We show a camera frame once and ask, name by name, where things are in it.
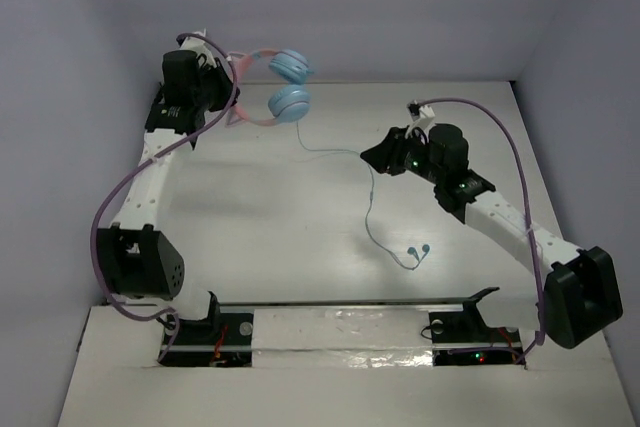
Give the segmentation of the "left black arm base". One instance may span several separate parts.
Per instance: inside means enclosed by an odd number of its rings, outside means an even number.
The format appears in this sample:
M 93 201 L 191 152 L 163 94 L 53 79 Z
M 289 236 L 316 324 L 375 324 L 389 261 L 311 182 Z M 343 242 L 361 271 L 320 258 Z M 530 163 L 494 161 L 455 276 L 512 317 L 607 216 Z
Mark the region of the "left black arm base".
M 164 367 L 251 367 L 254 311 L 226 309 L 209 293 L 207 316 L 201 320 L 181 320 L 171 346 L 172 333 L 165 333 L 159 364 Z

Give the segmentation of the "pink blue cat-ear headphones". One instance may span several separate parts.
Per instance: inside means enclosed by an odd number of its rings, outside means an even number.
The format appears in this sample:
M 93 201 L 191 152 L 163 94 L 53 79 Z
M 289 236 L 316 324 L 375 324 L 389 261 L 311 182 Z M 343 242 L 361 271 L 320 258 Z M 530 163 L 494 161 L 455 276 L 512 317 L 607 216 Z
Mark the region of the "pink blue cat-ear headphones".
M 268 100 L 267 106 L 271 114 L 269 119 L 252 118 L 236 103 L 227 114 L 227 127 L 241 122 L 262 127 L 296 123 L 309 112 L 311 95 L 306 90 L 305 83 L 313 71 L 309 61 L 299 52 L 290 49 L 258 49 L 250 53 L 231 52 L 227 59 L 233 63 L 239 80 L 255 62 L 269 59 L 269 70 L 285 81 L 285 86 Z

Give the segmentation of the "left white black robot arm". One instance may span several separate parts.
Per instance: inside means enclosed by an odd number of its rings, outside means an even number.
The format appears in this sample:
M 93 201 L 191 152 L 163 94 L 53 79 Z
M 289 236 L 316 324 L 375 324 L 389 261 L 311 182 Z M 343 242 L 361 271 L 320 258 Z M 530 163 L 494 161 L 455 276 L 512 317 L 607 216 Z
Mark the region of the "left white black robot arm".
M 130 318 L 142 305 L 178 316 L 200 341 L 215 339 L 222 317 L 209 291 L 188 278 L 185 261 L 164 232 L 179 173 L 195 149 L 205 114 L 224 109 L 232 82 L 205 47 L 164 54 L 164 81 L 148 113 L 139 168 L 126 181 L 120 210 L 93 235 L 92 258 L 109 302 Z

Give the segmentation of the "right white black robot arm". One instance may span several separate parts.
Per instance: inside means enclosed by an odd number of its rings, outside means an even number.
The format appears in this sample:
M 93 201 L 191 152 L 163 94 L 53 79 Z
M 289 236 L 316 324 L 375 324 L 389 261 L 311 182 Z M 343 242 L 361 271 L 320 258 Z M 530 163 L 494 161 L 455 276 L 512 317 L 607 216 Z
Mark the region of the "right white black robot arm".
M 410 172 L 434 186 L 439 206 L 485 235 L 533 276 L 533 327 L 573 349 L 623 315 L 613 259 L 600 247 L 581 248 L 535 225 L 469 166 L 462 131 L 438 124 L 428 132 L 391 128 L 361 159 L 379 174 Z

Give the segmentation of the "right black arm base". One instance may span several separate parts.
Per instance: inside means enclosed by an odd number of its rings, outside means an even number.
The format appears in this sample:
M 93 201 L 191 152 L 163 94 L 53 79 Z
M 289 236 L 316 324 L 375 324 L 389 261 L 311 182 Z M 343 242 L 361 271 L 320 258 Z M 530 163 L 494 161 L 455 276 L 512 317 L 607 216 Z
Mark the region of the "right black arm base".
M 431 342 L 436 367 L 526 364 L 518 330 L 488 327 L 478 310 L 477 304 L 497 290 L 491 287 L 473 294 L 458 311 L 428 314 L 420 336 Z

